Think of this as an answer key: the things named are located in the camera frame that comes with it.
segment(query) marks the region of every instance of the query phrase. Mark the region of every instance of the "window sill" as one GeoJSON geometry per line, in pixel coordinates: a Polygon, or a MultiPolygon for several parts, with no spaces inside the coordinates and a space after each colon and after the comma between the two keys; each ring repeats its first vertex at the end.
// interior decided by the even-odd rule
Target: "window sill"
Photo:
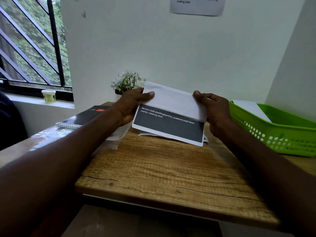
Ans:
{"type": "Polygon", "coordinates": [[[4,93],[4,94],[12,101],[32,103],[32,104],[37,104],[37,105],[50,105],[50,106],[57,106],[57,107],[63,107],[63,108],[69,108],[69,109],[75,108],[75,104],[70,101],[57,100],[54,103],[47,104],[44,98],[23,96],[23,95],[9,94],[9,93],[4,93]]]}

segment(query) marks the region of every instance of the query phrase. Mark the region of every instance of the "green basket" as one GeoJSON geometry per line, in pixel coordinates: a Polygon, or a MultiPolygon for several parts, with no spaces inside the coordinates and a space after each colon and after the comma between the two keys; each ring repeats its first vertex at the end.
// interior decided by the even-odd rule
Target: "green basket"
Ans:
{"type": "Polygon", "coordinates": [[[232,118],[272,150],[287,155],[316,157],[316,123],[281,111],[269,105],[258,104],[272,123],[243,108],[229,103],[232,118]]]}

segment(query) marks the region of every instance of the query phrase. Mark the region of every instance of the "white flower pot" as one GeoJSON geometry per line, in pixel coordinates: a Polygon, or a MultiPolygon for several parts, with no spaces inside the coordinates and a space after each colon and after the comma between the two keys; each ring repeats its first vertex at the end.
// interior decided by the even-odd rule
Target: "white flower pot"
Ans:
{"type": "Polygon", "coordinates": [[[117,95],[115,94],[115,97],[116,97],[116,101],[118,101],[120,98],[121,98],[122,95],[117,95]]]}

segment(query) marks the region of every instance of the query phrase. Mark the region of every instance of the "black notebook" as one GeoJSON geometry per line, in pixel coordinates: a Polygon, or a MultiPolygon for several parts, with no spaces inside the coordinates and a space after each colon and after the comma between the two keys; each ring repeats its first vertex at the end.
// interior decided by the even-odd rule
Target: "black notebook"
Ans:
{"type": "Polygon", "coordinates": [[[78,129],[79,127],[88,123],[89,121],[94,119],[97,115],[102,113],[102,111],[108,108],[110,107],[104,106],[104,105],[95,105],[84,112],[81,112],[73,117],[70,117],[67,120],[64,120],[62,122],[57,122],[56,126],[63,127],[63,128],[70,128],[70,129],[78,129]]]}

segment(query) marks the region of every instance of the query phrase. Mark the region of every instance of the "instruction sheet on wall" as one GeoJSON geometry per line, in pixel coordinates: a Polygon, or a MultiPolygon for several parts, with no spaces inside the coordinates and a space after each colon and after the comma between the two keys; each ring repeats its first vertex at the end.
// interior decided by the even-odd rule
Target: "instruction sheet on wall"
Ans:
{"type": "Polygon", "coordinates": [[[170,0],[170,12],[178,14],[221,16],[226,0],[170,0]]]}

